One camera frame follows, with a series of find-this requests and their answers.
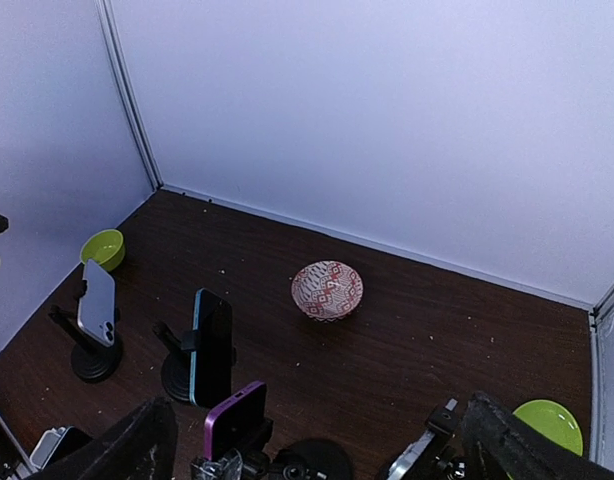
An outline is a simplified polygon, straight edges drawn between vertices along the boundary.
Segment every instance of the dark wood surface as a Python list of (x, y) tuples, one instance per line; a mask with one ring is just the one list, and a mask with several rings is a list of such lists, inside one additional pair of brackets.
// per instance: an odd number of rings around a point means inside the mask
[[(482, 389), (510, 408), (550, 398), (577, 417), (588, 444), (590, 346), (586, 315), (492, 284), (300, 228), (158, 192), (120, 229), (127, 258), (114, 272), (125, 358), (98, 385), (69, 368), (72, 343), (47, 318), (49, 305), (75, 308), (77, 268), (0, 355), (0, 410), (31, 449), (50, 427), (92, 435), (162, 394), (165, 348), (157, 320), (188, 329), (194, 293), (208, 287), (234, 308), (234, 389), (269, 386), (275, 421), (269, 452), (320, 436), (351, 454), (357, 478), (371, 478), (423, 431), (438, 403), (462, 407)], [(304, 317), (290, 296), (304, 265), (338, 259), (365, 283), (357, 312), (336, 324)], [(201, 453), (205, 410), (176, 405), (175, 476), (189, 477)]]

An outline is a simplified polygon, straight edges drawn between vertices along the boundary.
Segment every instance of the white backdrop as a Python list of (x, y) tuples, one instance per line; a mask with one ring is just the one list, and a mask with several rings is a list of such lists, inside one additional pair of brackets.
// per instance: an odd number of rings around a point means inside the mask
[(598, 439), (598, 463), (614, 471), (614, 311), (600, 319), (598, 327), (600, 402), (602, 427)]
[(582, 303), (614, 281), (614, 2), (113, 5), (165, 183)]
[(0, 2), (0, 350), (150, 193), (94, 2)]

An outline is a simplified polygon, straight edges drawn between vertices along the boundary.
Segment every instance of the black phone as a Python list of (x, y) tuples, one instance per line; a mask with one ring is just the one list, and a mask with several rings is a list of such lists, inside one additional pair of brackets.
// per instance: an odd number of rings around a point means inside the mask
[(191, 354), (189, 400), (199, 407), (212, 408), (231, 395), (231, 305), (206, 288), (198, 290), (193, 334), (197, 341)]

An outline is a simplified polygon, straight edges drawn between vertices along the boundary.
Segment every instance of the lime green bowl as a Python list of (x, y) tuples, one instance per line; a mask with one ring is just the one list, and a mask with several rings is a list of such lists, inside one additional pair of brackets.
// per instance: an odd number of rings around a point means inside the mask
[(103, 230), (87, 240), (80, 251), (80, 261), (87, 263), (89, 259), (108, 272), (116, 268), (125, 258), (125, 241), (118, 230)]
[(572, 413), (551, 400), (532, 400), (522, 404), (514, 415), (552, 442), (576, 455), (583, 454), (583, 434)]

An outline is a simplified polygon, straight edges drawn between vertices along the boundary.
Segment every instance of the silver phone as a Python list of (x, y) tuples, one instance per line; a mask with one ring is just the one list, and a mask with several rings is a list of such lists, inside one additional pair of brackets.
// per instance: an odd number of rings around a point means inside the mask
[(94, 260), (87, 260), (83, 273), (84, 295), (78, 303), (78, 327), (105, 347), (116, 337), (116, 282)]

